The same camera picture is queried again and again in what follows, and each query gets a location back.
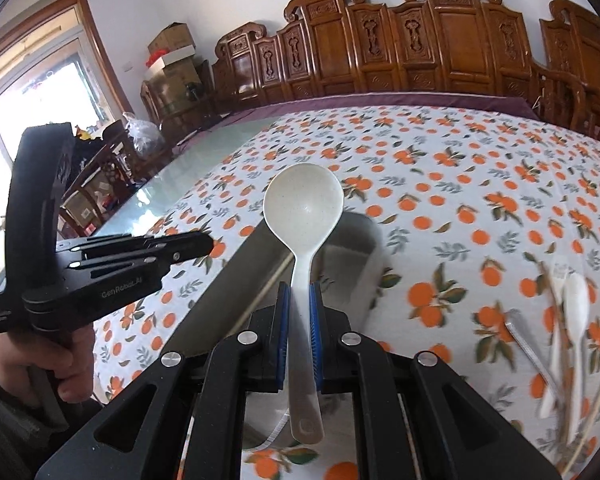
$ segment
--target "wooden door frame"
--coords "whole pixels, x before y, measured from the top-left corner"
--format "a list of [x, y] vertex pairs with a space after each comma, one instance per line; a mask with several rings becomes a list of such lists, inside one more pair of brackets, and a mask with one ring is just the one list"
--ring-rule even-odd
[[120, 85], [120, 81], [118, 81], [118, 76], [116, 76], [109, 57], [104, 50], [102, 39], [100, 38], [98, 29], [96, 28], [96, 24], [93, 20], [93, 15], [87, 0], [56, 0], [46, 6], [44, 9], [40, 9], [38, 12], [20, 22], [18, 25], [16, 25], [16, 27], [13, 27], [9, 32], [0, 38], [0, 54], [2, 54], [26, 34], [29, 34], [32, 30], [47, 22], [52, 17], [74, 6], [78, 12], [78, 17], [80, 18], [80, 22], [84, 27], [87, 38], [91, 43], [98, 66], [102, 71], [102, 75], [104, 76], [104, 79], [111, 90], [118, 108], [121, 112], [133, 112], [133, 108], [131, 107], [129, 100], [126, 98], [126, 94]]

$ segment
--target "person's arm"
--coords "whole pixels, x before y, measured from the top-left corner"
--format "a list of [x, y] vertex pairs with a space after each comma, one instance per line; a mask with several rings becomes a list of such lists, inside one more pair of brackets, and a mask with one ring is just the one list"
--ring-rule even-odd
[[[58, 447], [99, 409], [93, 389], [91, 326], [72, 334], [65, 349], [32, 333], [0, 334], [0, 480], [29, 480]], [[66, 418], [43, 408], [27, 368], [52, 370], [58, 393], [70, 403]]]

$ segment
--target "silver screw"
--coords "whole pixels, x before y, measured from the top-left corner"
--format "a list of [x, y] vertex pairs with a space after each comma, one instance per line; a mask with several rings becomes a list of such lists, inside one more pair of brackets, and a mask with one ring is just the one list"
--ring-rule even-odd
[[245, 330], [244, 332], [240, 332], [238, 334], [238, 343], [243, 345], [250, 345], [255, 343], [258, 340], [258, 334], [252, 332], [251, 330]]
[[177, 352], [167, 352], [160, 358], [160, 362], [167, 368], [179, 365], [180, 361], [182, 361], [182, 356]]
[[423, 352], [418, 355], [418, 362], [422, 366], [435, 366], [438, 363], [438, 356], [433, 352]]
[[347, 332], [342, 335], [342, 342], [347, 346], [357, 346], [362, 342], [362, 338], [355, 332]]

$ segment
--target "clear plastic bag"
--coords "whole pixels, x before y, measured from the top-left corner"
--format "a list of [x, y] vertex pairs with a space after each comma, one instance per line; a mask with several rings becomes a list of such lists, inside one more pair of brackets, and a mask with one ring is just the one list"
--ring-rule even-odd
[[149, 121], [136, 119], [135, 115], [128, 112], [123, 113], [123, 116], [126, 119], [126, 129], [134, 140], [134, 148], [140, 158], [147, 160], [163, 149], [166, 142], [158, 126]]

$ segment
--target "tablecloth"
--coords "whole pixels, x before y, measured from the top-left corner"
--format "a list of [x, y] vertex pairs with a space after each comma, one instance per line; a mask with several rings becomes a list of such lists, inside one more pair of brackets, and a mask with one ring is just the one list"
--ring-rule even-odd
[[[524, 314], [548, 355], [554, 311], [539, 268], [568, 259], [589, 286], [582, 415], [600, 386], [600, 143], [505, 114], [437, 107], [298, 112], [229, 155], [153, 234], [208, 231], [212, 253], [173, 266], [163, 290], [96, 324], [96, 373], [119, 393], [158, 356], [196, 298], [261, 220], [267, 184], [290, 164], [336, 174], [346, 209], [374, 218], [387, 266], [365, 334], [411, 356], [432, 349], [550, 460], [556, 418], [536, 417], [544, 383], [504, 326]], [[351, 443], [243, 456], [243, 478], [355, 478]], [[573, 472], [600, 445], [600, 413]]]

